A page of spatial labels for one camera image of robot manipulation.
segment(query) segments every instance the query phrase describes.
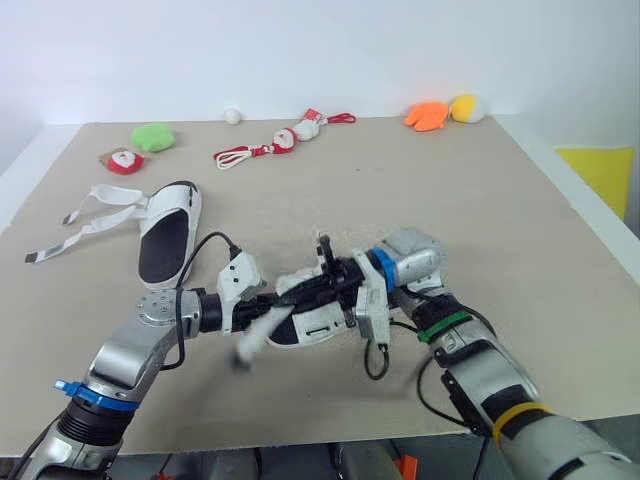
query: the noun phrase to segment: white sandal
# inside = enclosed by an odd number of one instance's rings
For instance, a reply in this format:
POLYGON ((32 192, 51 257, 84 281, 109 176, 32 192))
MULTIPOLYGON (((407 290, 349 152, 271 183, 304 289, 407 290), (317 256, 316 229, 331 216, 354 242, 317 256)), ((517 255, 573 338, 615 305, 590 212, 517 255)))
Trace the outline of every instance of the white sandal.
POLYGON ((127 220, 136 219, 140 223, 140 279, 150 289, 175 286, 195 244, 202 209, 202 195, 198 187, 189 181, 179 181, 165 185, 147 197, 140 190, 95 185, 80 207, 64 218, 63 225, 74 223, 90 198, 106 205, 127 208, 94 218, 64 242, 46 250, 29 253, 25 262, 42 262, 76 244, 83 235, 102 233, 127 220))

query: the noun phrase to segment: yellow band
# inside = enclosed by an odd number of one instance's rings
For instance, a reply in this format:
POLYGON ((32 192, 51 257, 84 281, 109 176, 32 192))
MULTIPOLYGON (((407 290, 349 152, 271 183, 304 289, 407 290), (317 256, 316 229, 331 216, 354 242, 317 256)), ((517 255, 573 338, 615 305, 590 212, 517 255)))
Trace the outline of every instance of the yellow band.
POLYGON ((502 431, 502 428, 507 424, 509 420, 517 415, 520 415, 522 412, 526 412, 527 410, 543 410, 545 412, 551 412, 549 407, 547 407, 544 403, 538 402, 524 402, 511 407, 509 410, 500 415, 493 424, 492 435, 497 447, 500 447, 500 432, 502 431))

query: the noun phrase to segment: blue ring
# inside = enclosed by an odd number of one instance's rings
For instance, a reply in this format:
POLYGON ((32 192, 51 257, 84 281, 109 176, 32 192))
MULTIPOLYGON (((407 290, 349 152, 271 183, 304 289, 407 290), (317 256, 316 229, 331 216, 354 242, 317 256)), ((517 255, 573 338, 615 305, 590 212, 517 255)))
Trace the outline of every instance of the blue ring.
POLYGON ((118 410, 119 412, 134 412, 140 406, 140 402, 125 402, 124 400, 105 397, 104 395, 100 395, 98 392, 94 392, 93 390, 87 388, 80 382, 68 383, 62 380, 58 380, 54 386, 56 389, 62 390, 67 397, 78 397, 94 405, 98 405, 102 408, 108 408, 110 410, 118 410))
POLYGON ((372 248, 371 251, 380 262, 382 270, 384 271, 384 276, 387 281, 387 292, 392 292, 393 289, 396 288, 396 277, 393 274, 396 267, 395 260, 381 248, 372 248))

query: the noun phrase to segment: yellow paper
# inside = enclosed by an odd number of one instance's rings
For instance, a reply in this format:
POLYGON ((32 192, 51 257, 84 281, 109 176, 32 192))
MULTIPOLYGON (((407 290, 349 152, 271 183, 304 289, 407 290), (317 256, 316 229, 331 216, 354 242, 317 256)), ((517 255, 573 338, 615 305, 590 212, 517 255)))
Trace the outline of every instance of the yellow paper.
POLYGON ((633 148, 559 148, 556 152, 624 220, 629 197, 633 148))

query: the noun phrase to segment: white wall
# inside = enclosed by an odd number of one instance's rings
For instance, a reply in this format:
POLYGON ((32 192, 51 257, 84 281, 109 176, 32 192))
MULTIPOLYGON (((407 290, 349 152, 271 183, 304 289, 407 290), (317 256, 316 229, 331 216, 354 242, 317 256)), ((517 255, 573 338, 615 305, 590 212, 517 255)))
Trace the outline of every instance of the white wall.
POLYGON ((637 0, 24 0, 0 6, 0 67, 46 123, 386 116, 470 91, 551 142, 637 148, 639 23, 637 0))
POLYGON ((33 140, 40 128, 42 122, 37 114, 26 110, 21 104, 0 98, 0 175, 33 140))

